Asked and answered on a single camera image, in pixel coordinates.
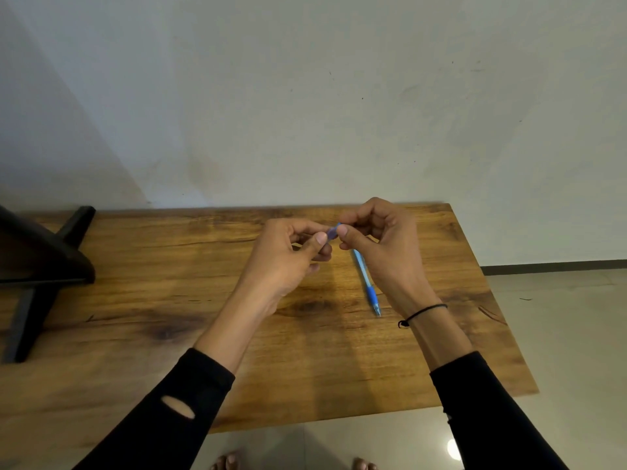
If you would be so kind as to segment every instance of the person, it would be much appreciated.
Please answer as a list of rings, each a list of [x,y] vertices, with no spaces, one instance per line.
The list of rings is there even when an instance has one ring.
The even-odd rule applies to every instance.
[[[361,252],[374,283],[418,340],[466,470],[566,468],[429,285],[413,216],[372,198],[338,220],[340,249]],[[213,324],[75,468],[189,469],[257,327],[318,270],[317,262],[331,259],[329,229],[307,219],[267,221]],[[237,467],[231,454],[212,468]],[[354,468],[376,470],[360,459]]]

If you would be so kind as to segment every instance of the table top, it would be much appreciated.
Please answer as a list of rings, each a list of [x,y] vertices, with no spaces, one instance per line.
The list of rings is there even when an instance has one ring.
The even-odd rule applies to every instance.
[[[512,395],[537,392],[451,207],[406,206],[459,325]],[[97,213],[81,246],[96,282],[62,290],[27,361],[0,365],[0,457],[94,445],[211,323],[264,221],[331,226],[341,209]],[[56,230],[68,216],[36,219]],[[262,324],[211,432],[440,405],[411,331],[379,290],[374,316],[338,244]],[[3,339],[18,295],[0,291]]]

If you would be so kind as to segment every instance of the bare foot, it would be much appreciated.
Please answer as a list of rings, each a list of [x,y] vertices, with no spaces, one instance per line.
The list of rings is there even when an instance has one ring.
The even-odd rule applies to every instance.
[[[238,470],[239,462],[235,454],[222,455],[217,458],[215,464],[211,466],[211,470]]]
[[[357,457],[353,460],[352,470],[378,470],[378,469],[374,463],[366,462],[364,459],[360,459],[359,457]]]

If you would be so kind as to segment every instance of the wall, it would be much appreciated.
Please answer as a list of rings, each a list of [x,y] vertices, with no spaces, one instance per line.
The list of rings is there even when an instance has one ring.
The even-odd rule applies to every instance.
[[[481,265],[627,258],[627,0],[0,0],[16,210],[452,203]]]

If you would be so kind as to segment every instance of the bracelet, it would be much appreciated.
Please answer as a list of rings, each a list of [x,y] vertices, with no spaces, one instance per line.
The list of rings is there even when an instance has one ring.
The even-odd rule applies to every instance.
[[[401,326],[403,326],[404,328],[409,328],[410,327],[410,320],[412,318],[415,318],[418,315],[420,315],[421,313],[424,313],[425,311],[430,310],[432,308],[438,308],[439,306],[443,306],[444,308],[448,308],[448,305],[446,303],[436,303],[435,305],[428,306],[427,308],[423,308],[422,310],[418,310],[416,313],[411,315],[409,318],[406,318],[405,320],[399,321],[398,322],[398,327],[400,328]]]

